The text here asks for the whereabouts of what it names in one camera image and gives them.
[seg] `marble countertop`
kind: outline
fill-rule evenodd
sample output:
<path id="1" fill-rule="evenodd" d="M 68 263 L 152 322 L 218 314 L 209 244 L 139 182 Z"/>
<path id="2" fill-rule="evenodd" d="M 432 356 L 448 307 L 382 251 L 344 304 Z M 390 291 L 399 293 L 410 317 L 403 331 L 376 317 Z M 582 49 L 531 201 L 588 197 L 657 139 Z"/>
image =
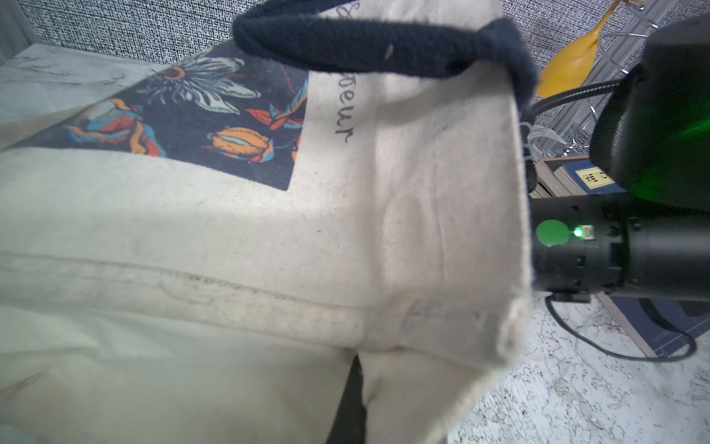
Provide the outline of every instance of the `marble countertop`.
<path id="1" fill-rule="evenodd" d="M 622 361 L 559 327 L 544 294 L 533 300 L 528 352 L 449 433 L 450 443 L 710 443 L 710 335 L 683 362 Z M 596 299 L 555 307 L 602 347 L 642 355 Z"/>
<path id="2" fill-rule="evenodd" d="M 35 44 L 0 65 L 0 124 L 83 107 L 167 65 Z"/>
<path id="3" fill-rule="evenodd" d="M 0 66 L 0 124 L 101 100 L 163 68 L 33 45 Z M 638 348 L 595 299 L 558 305 L 572 327 L 625 354 Z M 465 443 L 710 443 L 710 337 L 674 364 L 620 361 L 574 339 L 534 295 L 530 344 L 449 433 Z"/>

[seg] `book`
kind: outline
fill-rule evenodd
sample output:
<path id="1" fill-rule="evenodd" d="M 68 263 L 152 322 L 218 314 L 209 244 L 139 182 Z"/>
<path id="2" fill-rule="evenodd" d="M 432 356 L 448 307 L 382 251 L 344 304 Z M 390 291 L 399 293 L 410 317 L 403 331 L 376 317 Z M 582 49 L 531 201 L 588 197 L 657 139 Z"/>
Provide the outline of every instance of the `book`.
<path id="1" fill-rule="evenodd" d="M 605 293 L 596 297 L 646 356 L 669 357 L 688 343 L 680 333 L 665 330 L 649 319 L 637 298 L 609 296 Z M 675 300 L 655 299 L 653 304 L 661 316 L 692 337 L 698 338 L 710 330 L 710 312 L 689 315 L 682 303 Z"/>
<path id="2" fill-rule="evenodd" d="M 541 184 L 537 184 L 537 187 L 530 193 L 532 199 L 542 199 L 544 197 L 551 197 L 550 194 L 542 187 Z"/>
<path id="3" fill-rule="evenodd" d="M 554 175 L 573 195 L 625 192 L 589 159 L 565 163 Z"/>
<path id="4" fill-rule="evenodd" d="M 537 162 L 535 164 L 535 170 L 537 171 L 537 179 L 540 181 L 540 184 L 545 187 L 546 191 L 552 197 L 572 195 L 544 163 Z"/>
<path id="5" fill-rule="evenodd" d="M 535 163 L 537 171 L 537 180 L 546 189 L 550 197 L 571 196 L 572 193 L 564 184 L 555 177 L 555 171 L 565 163 L 577 162 L 584 159 L 589 159 L 588 156 L 571 156 L 571 157 L 556 157 L 542 158 Z"/>

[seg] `black cable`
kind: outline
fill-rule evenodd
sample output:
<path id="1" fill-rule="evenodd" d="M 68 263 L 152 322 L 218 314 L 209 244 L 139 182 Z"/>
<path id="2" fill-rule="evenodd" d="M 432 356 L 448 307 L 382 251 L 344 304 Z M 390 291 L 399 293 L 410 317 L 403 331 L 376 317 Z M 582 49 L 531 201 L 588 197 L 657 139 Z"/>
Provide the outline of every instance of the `black cable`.
<path id="1" fill-rule="evenodd" d="M 598 344 L 596 344 L 594 341 L 590 340 L 589 338 L 586 338 L 582 335 L 580 335 L 578 332 L 574 331 L 572 327 L 570 327 L 565 321 L 562 320 L 562 318 L 559 316 L 559 313 L 555 310 L 555 308 L 552 306 L 552 302 L 555 300 L 554 295 L 550 295 L 545 298 L 545 306 L 550 312 L 550 315 L 552 316 L 553 319 L 557 321 L 560 327 L 564 328 L 570 335 L 576 337 L 577 339 L 580 339 L 582 341 L 585 341 L 587 344 L 591 345 L 592 347 L 596 348 L 600 352 L 607 354 L 611 357 L 619 358 L 619 359 L 626 359 L 627 361 L 639 361 L 639 362 L 678 362 L 682 361 L 684 359 L 688 359 L 692 355 L 694 355 L 698 351 L 698 344 L 695 342 L 695 338 L 693 338 L 691 335 L 688 333 L 680 330 L 679 328 L 675 327 L 673 324 L 665 320 L 653 307 L 653 304 L 648 300 L 648 305 L 652 307 L 652 312 L 655 311 L 654 316 L 650 316 L 651 320 L 656 323 L 657 325 L 659 322 L 664 323 L 663 325 L 659 325 L 661 328 L 664 328 L 666 330 L 675 332 L 675 333 L 680 333 L 681 335 L 685 336 L 688 341 L 689 341 L 689 347 L 688 351 L 685 352 L 685 354 L 682 354 L 680 356 L 671 356 L 671 357 L 638 357 L 638 356 L 626 356 L 625 354 L 619 354 L 615 352 L 611 352 L 609 350 L 606 350 L 604 348 L 601 348 Z M 657 316 L 659 318 L 659 321 L 657 322 L 654 317 Z"/>
<path id="2" fill-rule="evenodd" d="M 549 111 L 552 108 L 566 103 L 574 102 L 575 100 L 586 99 L 588 97 L 613 92 L 622 80 L 623 79 L 615 79 L 608 80 L 606 82 L 592 83 L 590 85 L 574 88 L 573 90 L 560 92 L 559 94 L 550 96 L 547 99 L 542 99 L 539 102 L 530 105 L 530 108 L 528 108 L 528 111 L 523 115 L 523 118 L 520 119 L 520 121 L 535 124 L 535 119 L 543 112 Z"/>
<path id="3" fill-rule="evenodd" d="M 623 79 L 617 79 L 609 80 L 608 82 L 592 83 L 591 85 L 584 85 L 570 91 L 560 92 L 547 99 L 542 99 L 528 108 L 528 111 L 520 119 L 520 135 L 523 138 L 523 160 L 525 161 L 525 180 L 528 184 L 528 193 L 531 193 L 537 186 L 537 171 L 535 171 L 535 162 L 533 162 L 533 156 L 530 152 L 530 141 L 528 140 L 537 116 L 552 108 L 574 102 L 575 100 L 613 92 L 622 80 Z"/>

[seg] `blue book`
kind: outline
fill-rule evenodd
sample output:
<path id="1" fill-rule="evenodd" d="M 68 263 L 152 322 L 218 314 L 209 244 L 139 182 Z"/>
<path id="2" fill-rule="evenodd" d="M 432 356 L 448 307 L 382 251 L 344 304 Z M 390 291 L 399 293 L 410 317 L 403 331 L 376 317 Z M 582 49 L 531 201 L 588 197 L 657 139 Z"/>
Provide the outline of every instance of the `blue book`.
<path id="1" fill-rule="evenodd" d="M 555 177 L 573 195 L 626 192 L 589 159 L 561 165 L 555 170 Z"/>
<path id="2" fill-rule="evenodd" d="M 688 340 L 681 334 L 654 324 L 638 299 L 610 297 L 603 293 L 597 297 L 646 356 L 669 357 L 687 345 Z M 688 315 L 674 300 L 655 299 L 653 304 L 664 318 L 692 337 L 698 338 L 710 330 L 710 313 Z"/>

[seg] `green circular sticker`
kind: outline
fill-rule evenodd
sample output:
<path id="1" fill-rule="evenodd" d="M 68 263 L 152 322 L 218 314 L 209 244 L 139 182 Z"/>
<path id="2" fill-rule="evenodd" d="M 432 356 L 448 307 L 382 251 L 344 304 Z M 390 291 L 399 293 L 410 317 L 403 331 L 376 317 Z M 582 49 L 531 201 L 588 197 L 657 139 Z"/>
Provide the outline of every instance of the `green circular sticker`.
<path id="1" fill-rule="evenodd" d="M 546 247 L 565 245 L 569 241 L 569 228 L 564 222 L 548 219 L 537 226 L 535 236 Z"/>

